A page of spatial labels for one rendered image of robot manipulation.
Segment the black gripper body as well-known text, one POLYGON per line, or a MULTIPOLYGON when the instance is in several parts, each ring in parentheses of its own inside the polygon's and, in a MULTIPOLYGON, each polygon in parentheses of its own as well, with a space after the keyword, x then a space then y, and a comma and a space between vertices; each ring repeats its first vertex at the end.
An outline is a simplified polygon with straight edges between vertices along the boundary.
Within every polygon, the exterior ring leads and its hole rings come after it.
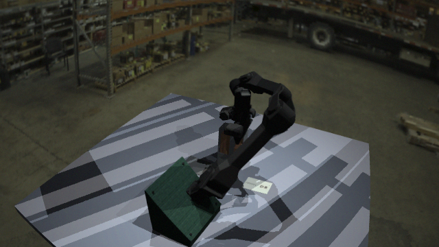
POLYGON ((231 120, 234 120, 234 123, 229 123, 225 129, 224 134, 241 138, 244 134, 244 124, 248 123, 249 119, 254 118, 256 114, 256 110, 251 108, 251 104, 249 106, 237 106, 234 104, 232 110, 235 110, 235 118, 232 117, 231 120))

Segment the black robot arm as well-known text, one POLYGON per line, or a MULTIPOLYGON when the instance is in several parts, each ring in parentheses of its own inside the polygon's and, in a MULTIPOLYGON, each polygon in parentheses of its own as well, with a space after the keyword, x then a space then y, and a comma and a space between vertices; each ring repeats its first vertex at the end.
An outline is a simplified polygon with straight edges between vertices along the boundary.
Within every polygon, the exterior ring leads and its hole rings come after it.
POLYGON ((205 198, 214 196, 224 198, 232 184, 237 180, 239 170, 276 134, 288 130, 295 122, 295 107, 292 94, 281 83, 263 79, 257 72, 233 79, 230 89, 237 106, 249 106, 251 91, 257 94, 268 93, 268 108, 264 111, 261 125, 228 158, 218 158, 200 178, 189 186, 186 192, 200 205, 205 198))

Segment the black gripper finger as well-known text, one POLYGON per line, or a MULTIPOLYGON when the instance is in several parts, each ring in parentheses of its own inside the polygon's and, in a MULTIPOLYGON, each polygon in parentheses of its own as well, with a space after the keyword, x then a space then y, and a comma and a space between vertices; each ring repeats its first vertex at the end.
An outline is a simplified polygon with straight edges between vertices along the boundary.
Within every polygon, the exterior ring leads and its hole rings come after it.
MULTIPOLYGON (((246 131, 244 130, 244 134, 245 134, 245 132, 246 132, 246 131)), ((242 137, 244 136, 244 134, 242 135, 242 137)), ((236 145, 239 145, 239 143, 240 143, 242 137, 241 137, 241 138, 234 137, 234 140, 235 140, 235 144, 236 144, 236 145)))
MULTIPOLYGON (((244 124, 244 128, 245 128, 244 130, 245 130, 246 132, 247 132, 247 130, 249 129, 249 127, 250 127, 250 125, 251 125, 251 122, 252 122, 252 119, 249 119, 248 123, 245 123, 245 124, 244 124)), ((245 132, 245 134, 246 134, 246 132, 245 132)), ((244 134, 244 135, 245 135, 245 134, 244 134)))

